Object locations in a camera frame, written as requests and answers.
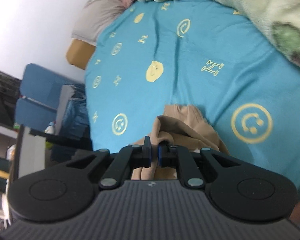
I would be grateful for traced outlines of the grey pillow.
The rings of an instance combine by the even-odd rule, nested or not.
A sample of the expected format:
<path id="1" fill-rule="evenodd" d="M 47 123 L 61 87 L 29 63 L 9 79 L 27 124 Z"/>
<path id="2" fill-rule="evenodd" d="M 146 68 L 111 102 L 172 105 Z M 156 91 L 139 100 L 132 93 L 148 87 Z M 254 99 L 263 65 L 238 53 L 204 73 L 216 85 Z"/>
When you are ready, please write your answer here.
<path id="1" fill-rule="evenodd" d="M 100 33 L 124 11 L 122 0 L 89 0 L 79 14 L 71 37 L 95 46 Z"/>

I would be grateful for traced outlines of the teal smiley bed sheet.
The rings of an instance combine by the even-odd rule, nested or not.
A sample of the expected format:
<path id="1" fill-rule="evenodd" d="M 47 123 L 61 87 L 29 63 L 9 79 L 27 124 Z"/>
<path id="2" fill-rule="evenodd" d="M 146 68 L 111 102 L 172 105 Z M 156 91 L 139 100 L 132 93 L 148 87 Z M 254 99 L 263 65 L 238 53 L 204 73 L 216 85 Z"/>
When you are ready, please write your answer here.
<path id="1" fill-rule="evenodd" d="M 230 8 L 135 3 L 99 36 L 85 90 L 94 149 L 117 152 L 166 105 L 194 105 L 232 156 L 300 192 L 300 68 Z"/>

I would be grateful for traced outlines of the blue covered chair near bed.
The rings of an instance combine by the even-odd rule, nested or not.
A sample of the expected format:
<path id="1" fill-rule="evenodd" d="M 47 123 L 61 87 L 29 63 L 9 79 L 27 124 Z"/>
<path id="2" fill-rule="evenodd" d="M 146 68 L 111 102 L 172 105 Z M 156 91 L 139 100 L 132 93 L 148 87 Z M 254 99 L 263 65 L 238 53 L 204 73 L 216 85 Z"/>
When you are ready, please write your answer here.
<path id="1" fill-rule="evenodd" d="M 37 64 L 27 64 L 20 84 L 20 94 L 50 109 L 57 109 L 63 85 L 82 85 Z"/>

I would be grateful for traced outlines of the blue covered chair behind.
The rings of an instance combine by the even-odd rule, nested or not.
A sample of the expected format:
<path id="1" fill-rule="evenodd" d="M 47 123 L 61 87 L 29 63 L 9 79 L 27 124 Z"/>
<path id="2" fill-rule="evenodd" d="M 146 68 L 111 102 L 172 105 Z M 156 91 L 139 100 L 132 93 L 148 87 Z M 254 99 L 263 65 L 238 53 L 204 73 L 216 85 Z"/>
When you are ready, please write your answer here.
<path id="1" fill-rule="evenodd" d="M 56 115 L 57 109 L 50 109 L 29 99 L 19 99 L 15 109 L 15 123 L 42 132 L 53 123 L 55 133 Z M 89 120 L 84 100 L 70 99 L 59 135 L 75 140 L 90 138 Z"/>

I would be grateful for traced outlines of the grey folded cloth on chair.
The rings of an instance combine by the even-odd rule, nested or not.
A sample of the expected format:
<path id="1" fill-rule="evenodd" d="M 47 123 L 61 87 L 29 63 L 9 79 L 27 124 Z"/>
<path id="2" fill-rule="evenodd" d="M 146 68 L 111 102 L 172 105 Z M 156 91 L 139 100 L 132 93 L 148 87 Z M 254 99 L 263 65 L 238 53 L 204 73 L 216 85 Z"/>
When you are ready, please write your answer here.
<path id="1" fill-rule="evenodd" d="M 70 101 L 74 93 L 75 90 L 73 85 L 63 85 L 61 88 L 59 105 L 57 108 L 57 115 L 56 115 L 55 135 L 59 135 L 68 102 Z"/>

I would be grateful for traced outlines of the tan t-shirt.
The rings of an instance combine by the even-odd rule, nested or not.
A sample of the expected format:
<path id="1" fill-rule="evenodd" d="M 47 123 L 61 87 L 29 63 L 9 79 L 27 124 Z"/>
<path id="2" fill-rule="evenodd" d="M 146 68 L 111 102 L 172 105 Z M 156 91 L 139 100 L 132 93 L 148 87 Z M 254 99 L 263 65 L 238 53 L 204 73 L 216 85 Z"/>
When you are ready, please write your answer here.
<path id="1" fill-rule="evenodd" d="M 217 132 L 208 124 L 200 110 L 193 105 L 166 105 L 163 114 L 154 119 L 149 137 L 154 151 L 151 166 L 134 169 L 132 180 L 177 179 L 174 168 L 159 167 L 158 146 L 161 142 L 185 146 L 193 152 L 209 147 L 230 154 Z"/>

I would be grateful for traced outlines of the mustard yellow headboard cushion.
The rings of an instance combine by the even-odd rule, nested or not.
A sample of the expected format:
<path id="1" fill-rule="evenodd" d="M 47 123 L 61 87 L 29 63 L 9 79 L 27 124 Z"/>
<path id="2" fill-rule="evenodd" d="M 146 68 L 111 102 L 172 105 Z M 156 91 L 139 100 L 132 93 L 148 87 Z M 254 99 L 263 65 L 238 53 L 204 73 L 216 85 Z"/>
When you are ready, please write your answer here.
<path id="1" fill-rule="evenodd" d="M 66 52 L 66 60 L 70 65 L 85 70 L 92 57 L 95 46 L 77 39 L 73 39 Z"/>

